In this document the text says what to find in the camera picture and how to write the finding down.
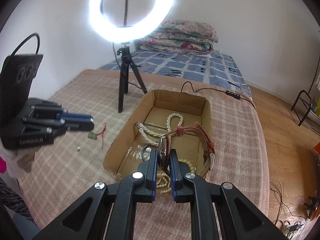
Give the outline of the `gloved left hand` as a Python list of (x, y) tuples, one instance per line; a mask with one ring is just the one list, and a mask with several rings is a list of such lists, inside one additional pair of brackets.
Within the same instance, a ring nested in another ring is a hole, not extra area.
[(1, 142), (1, 158), (7, 165), (8, 175), (17, 179), (30, 173), (35, 161), (35, 153), (38, 150), (38, 148), (7, 150)]

